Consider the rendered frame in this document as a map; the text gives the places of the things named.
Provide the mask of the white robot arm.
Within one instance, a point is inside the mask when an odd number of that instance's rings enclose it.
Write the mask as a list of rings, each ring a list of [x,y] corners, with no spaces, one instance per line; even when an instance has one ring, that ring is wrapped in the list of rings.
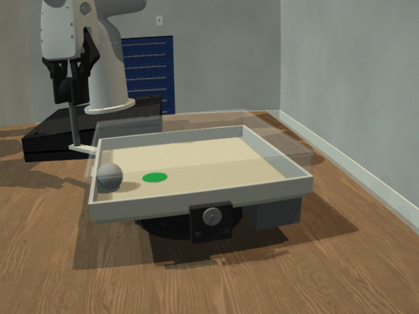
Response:
[[[84,111],[86,114],[106,114],[125,110],[136,104],[135,99],[128,98],[120,33],[107,18],[139,12],[145,8],[147,0],[94,2],[100,37],[100,59],[90,71],[90,105]]]

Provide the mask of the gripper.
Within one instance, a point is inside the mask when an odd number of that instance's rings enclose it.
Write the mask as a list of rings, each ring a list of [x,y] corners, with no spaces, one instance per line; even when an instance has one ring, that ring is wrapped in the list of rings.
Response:
[[[41,48],[42,62],[50,71],[53,82],[55,104],[66,102],[60,97],[58,89],[60,83],[68,78],[68,60],[73,77],[70,80],[72,105],[88,103],[88,77],[94,64],[100,59],[98,18],[94,0],[43,0]],[[81,62],[79,67],[77,62]]]

